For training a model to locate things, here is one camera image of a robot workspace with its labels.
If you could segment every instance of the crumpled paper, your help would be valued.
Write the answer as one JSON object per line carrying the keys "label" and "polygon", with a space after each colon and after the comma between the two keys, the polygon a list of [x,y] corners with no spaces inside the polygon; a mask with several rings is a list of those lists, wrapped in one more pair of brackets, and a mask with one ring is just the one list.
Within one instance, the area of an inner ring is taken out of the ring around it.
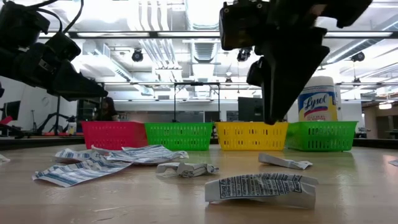
{"label": "crumpled paper", "polygon": [[145,146],[140,148],[123,147],[120,151],[111,151],[92,146],[92,150],[73,151],[64,149],[57,152],[55,157],[59,163],[82,162],[89,158],[90,154],[97,152],[110,161],[132,162],[133,164],[157,165],[165,162],[188,159],[188,153],[185,151],[170,151],[162,145]]}
{"label": "crumpled paper", "polygon": [[274,205],[314,208],[317,185],[317,179],[295,174],[246,174],[207,182],[205,201],[250,199]]}
{"label": "crumpled paper", "polygon": [[174,170],[181,177],[197,177],[204,174],[213,174],[218,172],[218,167],[211,164],[189,164],[183,162],[169,162],[160,164],[156,168],[157,174],[164,173],[167,169]]}
{"label": "crumpled paper", "polygon": [[275,156],[270,156],[265,153],[259,154],[259,162],[300,170],[305,170],[307,167],[312,166],[312,163],[309,161],[296,162],[290,159],[281,159]]}
{"label": "crumpled paper", "polygon": [[5,156],[3,156],[2,154],[0,154],[0,164],[2,163],[6,163],[11,161],[10,159],[6,158]]}
{"label": "crumpled paper", "polygon": [[32,179],[46,180],[62,187],[70,187],[87,180],[113,174],[130,165],[130,162],[109,161],[105,156],[93,151],[85,161],[64,166],[52,166],[42,172],[35,172]]}
{"label": "crumpled paper", "polygon": [[109,152],[108,160],[132,162],[133,164],[157,165],[179,159],[188,159],[185,151],[170,151],[162,145],[140,148],[122,147],[122,151]]}
{"label": "crumpled paper", "polygon": [[398,166],[398,159],[396,159],[394,161],[390,161],[388,163],[390,163],[391,165],[394,165],[394,166]]}
{"label": "crumpled paper", "polygon": [[122,151],[93,150],[73,151],[64,149],[55,155],[56,161],[68,165],[55,165],[36,172],[33,180],[42,179],[62,187],[113,174],[132,164],[157,165],[176,159],[188,158],[185,151],[172,152],[163,146],[124,148]]}

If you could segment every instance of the red object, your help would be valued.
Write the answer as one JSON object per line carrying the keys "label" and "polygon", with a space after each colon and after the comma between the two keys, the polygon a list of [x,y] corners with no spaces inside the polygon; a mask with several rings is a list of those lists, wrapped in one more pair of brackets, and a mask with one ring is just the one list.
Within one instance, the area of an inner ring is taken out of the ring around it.
{"label": "red object", "polygon": [[12,121],[12,116],[8,116],[0,121],[0,124],[8,124]]}
{"label": "red object", "polygon": [[122,147],[148,145],[144,123],[117,121],[84,121],[83,134],[87,149],[121,150]]}

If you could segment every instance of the wooden table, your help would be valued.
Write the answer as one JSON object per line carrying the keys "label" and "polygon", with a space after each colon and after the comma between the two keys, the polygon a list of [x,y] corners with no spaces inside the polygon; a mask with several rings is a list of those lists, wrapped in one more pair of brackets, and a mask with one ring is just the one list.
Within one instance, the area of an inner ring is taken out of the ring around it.
{"label": "wooden table", "polygon": [[[83,145],[68,146],[84,149]],[[31,180],[54,165],[63,147],[3,151],[12,161],[0,166],[0,223],[397,223],[398,151],[354,148],[351,152],[270,152],[309,160],[305,171],[257,162],[258,152],[189,152],[188,162],[209,162],[219,175],[160,178],[155,167],[132,166],[119,173],[63,188]],[[316,177],[314,210],[284,208],[246,200],[206,203],[204,184],[239,174],[286,172]]]}

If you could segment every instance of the monitor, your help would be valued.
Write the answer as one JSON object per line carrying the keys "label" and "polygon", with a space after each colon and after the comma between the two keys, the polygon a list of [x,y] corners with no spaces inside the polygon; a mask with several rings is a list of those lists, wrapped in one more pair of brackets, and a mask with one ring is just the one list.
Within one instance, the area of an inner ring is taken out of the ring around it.
{"label": "monitor", "polygon": [[1,119],[11,116],[12,120],[14,120],[14,121],[18,120],[20,105],[21,105],[21,101],[13,101],[13,102],[5,103],[3,108],[1,109],[1,111],[2,111]]}
{"label": "monitor", "polygon": [[238,97],[238,119],[240,121],[264,121],[262,98]]}

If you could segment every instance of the ceiling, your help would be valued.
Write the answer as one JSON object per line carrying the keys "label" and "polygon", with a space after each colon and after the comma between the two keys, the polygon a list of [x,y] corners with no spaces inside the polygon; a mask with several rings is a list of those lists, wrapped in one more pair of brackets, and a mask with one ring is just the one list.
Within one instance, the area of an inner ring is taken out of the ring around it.
{"label": "ceiling", "polygon": [[[39,1],[15,2],[30,5]],[[218,12],[222,5],[221,0],[85,0],[81,19],[71,31],[172,30],[184,31],[183,34],[186,34],[193,30],[218,30]],[[46,9],[57,13],[65,27],[79,7],[79,0],[59,0]],[[45,16],[51,21],[50,31],[56,32],[58,21]],[[351,27],[339,29],[334,19],[325,17],[318,19],[317,26],[330,31],[398,31],[398,0],[374,0]],[[225,52],[217,39],[193,41],[184,38],[140,40],[102,37],[79,39],[76,42],[83,53],[73,61],[74,66],[85,76],[106,83],[126,82],[123,76],[131,82],[225,82],[226,78],[231,77],[234,82],[244,83],[249,67],[259,58],[252,54],[247,61],[238,63],[238,50]],[[398,82],[396,39],[325,39],[323,45],[330,48],[330,54],[315,75],[331,76],[337,83],[352,82],[354,76],[366,83]],[[143,61],[132,61],[134,49],[142,49]],[[353,63],[347,60],[358,52],[365,54],[364,61]],[[108,85],[106,88],[121,100],[172,97],[174,94],[169,86]],[[228,88],[231,90],[221,91],[222,98],[261,94],[256,88],[247,85],[222,86],[222,89]],[[347,99],[360,99],[361,95],[376,97],[378,88],[380,86],[377,85],[341,87],[342,96]],[[394,92],[394,88],[390,87],[389,91]],[[177,97],[209,98],[216,95],[214,92],[210,94],[209,87],[191,87],[182,88]]]}

